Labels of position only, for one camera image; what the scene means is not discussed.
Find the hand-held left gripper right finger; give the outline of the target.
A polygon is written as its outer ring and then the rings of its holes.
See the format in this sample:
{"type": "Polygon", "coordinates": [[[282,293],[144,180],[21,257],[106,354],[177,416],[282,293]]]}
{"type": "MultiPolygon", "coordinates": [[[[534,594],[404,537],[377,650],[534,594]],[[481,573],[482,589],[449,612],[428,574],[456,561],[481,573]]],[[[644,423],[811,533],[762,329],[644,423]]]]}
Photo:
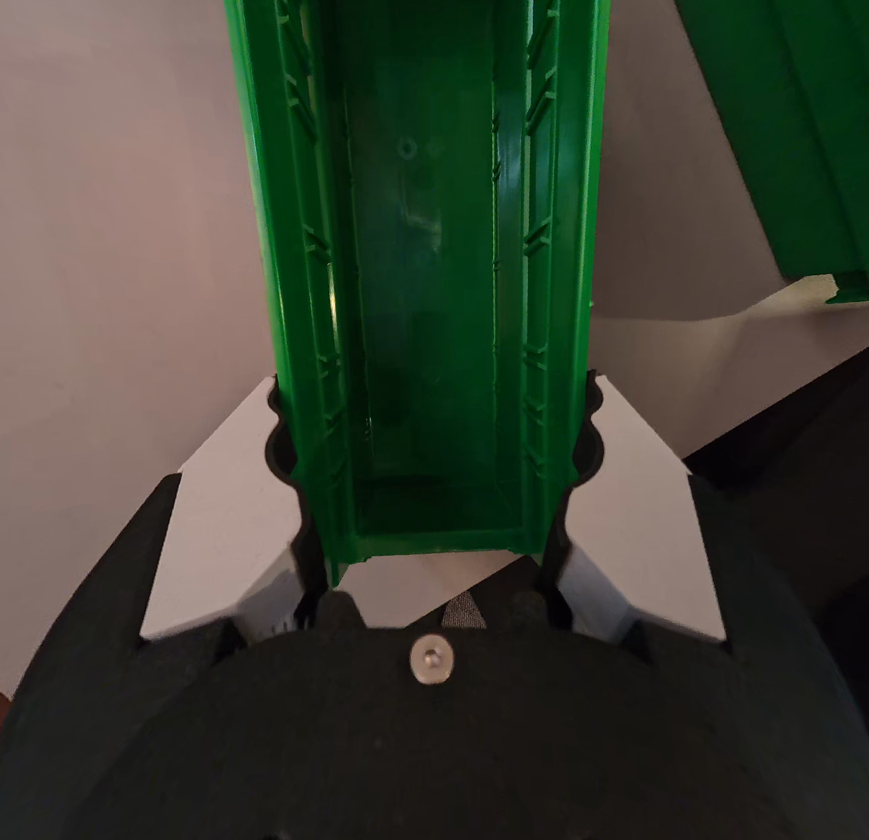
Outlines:
{"type": "Polygon", "coordinates": [[[619,643],[648,622],[724,643],[690,473],[594,371],[573,465],[540,565],[550,627],[619,643]]]}

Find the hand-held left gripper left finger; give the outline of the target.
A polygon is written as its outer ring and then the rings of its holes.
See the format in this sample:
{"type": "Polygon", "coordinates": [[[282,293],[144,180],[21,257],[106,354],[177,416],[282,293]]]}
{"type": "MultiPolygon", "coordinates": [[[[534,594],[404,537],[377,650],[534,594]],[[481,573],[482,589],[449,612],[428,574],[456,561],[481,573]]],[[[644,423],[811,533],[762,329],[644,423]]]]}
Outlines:
{"type": "Polygon", "coordinates": [[[304,628],[291,545],[301,491],[267,460],[282,418],[268,377],[182,464],[140,635],[156,642],[220,620],[249,642],[304,628]]]}

